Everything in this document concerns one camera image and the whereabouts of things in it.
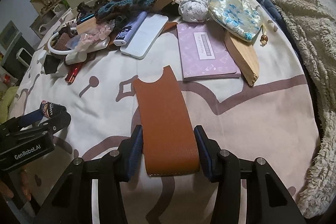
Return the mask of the person left hand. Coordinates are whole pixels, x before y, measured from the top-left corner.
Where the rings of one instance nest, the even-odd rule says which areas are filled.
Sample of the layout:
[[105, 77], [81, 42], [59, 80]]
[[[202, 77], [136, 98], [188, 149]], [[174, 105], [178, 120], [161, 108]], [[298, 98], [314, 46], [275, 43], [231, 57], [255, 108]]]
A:
[[32, 195], [29, 186], [27, 165], [21, 166], [13, 174], [1, 171], [1, 195], [5, 198], [14, 198], [19, 195], [19, 192], [21, 192], [25, 200], [31, 201]]

